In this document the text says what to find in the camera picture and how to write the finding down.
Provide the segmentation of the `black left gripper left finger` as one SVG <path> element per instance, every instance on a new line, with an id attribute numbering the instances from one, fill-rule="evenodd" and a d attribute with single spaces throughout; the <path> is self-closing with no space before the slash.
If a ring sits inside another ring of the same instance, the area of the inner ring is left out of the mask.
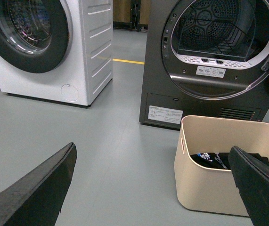
<path id="1" fill-rule="evenodd" d="M 0 192 L 0 226 L 54 226 L 77 160 L 73 142 Z"/>

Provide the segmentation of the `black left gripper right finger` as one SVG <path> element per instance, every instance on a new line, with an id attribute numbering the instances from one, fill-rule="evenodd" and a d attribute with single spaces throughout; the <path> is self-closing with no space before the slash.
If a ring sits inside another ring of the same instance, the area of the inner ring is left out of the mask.
<path id="1" fill-rule="evenodd" d="M 269 226 L 269 159 L 233 146 L 228 161 L 252 224 Z"/>

